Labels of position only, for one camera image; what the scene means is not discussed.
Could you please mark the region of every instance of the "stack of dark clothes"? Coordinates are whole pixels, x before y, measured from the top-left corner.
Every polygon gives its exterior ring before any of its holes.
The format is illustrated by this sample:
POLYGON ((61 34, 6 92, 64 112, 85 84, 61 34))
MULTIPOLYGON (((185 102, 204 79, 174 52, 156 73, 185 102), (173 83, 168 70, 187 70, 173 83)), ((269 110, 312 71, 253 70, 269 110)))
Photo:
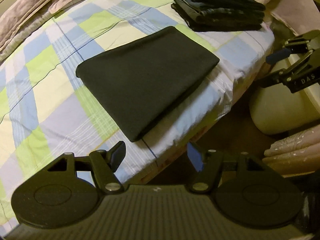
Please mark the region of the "stack of dark clothes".
POLYGON ((259 30, 266 9, 255 0, 174 0, 171 7, 195 32, 259 30))

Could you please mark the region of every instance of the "white plastic container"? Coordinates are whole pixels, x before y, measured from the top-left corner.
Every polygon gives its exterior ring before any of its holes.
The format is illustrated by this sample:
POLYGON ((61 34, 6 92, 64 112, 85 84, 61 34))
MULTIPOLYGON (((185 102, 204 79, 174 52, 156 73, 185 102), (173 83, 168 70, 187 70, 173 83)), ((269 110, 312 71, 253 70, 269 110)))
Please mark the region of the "white plastic container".
MULTIPOLYGON (((298 55, 291 55, 272 71, 288 68, 298 59, 298 55)), ((283 84, 259 88, 250 99, 249 109, 261 132, 271 135, 288 131, 320 119, 320 86, 314 84, 294 94, 283 84)))

